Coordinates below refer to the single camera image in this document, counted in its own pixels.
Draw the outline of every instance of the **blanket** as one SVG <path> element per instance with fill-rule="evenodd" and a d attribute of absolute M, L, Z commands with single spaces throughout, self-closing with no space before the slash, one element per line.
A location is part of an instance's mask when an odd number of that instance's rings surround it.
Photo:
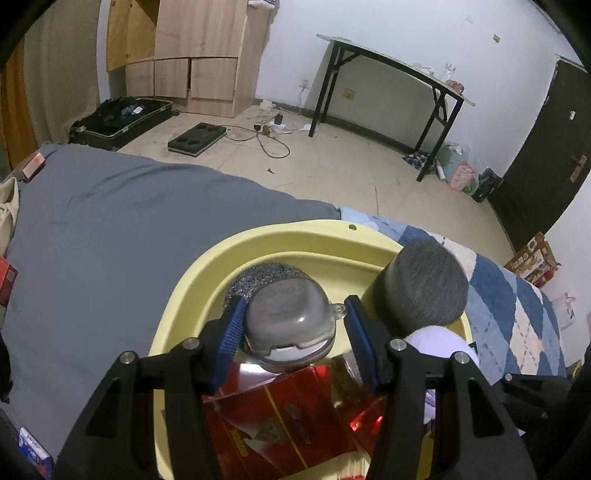
<path fill-rule="evenodd" d="M 402 246 L 431 235 L 456 256 L 470 284 L 466 316 L 480 369 L 491 384 L 506 373 L 566 376 L 558 320 L 538 288 L 449 238 L 347 207 L 340 211 L 342 220 L 371 226 Z"/>

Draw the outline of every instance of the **wall socket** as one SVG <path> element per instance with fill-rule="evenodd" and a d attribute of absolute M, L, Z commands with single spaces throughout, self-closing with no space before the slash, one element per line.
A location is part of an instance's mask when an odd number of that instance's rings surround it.
<path fill-rule="evenodd" d="M 350 88 L 346 88 L 343 91 L 343 97 L 347 100 L 354 100 L 355 99 L 355 91 L 351 90 Z"/>

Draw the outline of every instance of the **pink package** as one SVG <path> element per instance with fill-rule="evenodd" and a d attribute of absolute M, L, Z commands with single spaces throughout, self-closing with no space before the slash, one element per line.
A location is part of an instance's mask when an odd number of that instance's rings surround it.
<path fill-rule="evenodd" d="M 461 192 L 470 179 L 476 173 L 476 169 L 468 165 L 467 162 L 463 161 L 457 166 L 456 171 L 453 173 L 450 181 L 449 186 L 452 190 L 456 190 L 457 192 Z"/>

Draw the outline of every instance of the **yellow plastic tub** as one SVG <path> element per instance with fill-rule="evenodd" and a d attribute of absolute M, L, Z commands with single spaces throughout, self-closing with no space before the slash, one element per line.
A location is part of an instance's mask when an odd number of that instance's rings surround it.
<path fill-rule="evenodd" d="M 168 352 L 187 337 L 197 336 L 208 320 L 219 318 L 232 281 L 262 262 L 283 262 L 307 273 L 325 290 L 331 302 L 348 295 L 361 297 L 379 272 L 402 250 L 385 235 L 342 220 L 270 225 L 234 235 L 215 245 L 181 277 L 164 310 L 150 355 Z M 466 314 L 450 327 L 472 342 Z M 329 356 L 350 350 L 343 322 Z M 164 394 L 154 394 L 154 429 L 160 474 L 173 479 L 164 419 Z M 335 460 L 290 477 L 306 480 L 336 479 Z"/>

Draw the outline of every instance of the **gray bedsheet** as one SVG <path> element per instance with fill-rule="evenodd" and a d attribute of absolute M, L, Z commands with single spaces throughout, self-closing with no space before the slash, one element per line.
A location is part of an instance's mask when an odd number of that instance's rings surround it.
<path fill-rule="evenodd" d="M 5 410 L 54 456 L 117 354 L 148 353 L 202 253 L 254 227 L 340 218 L 206 167 L 77 145 L 41 152 L 7 253 L 19 273 L 2 331 L 14 380 Z"/>

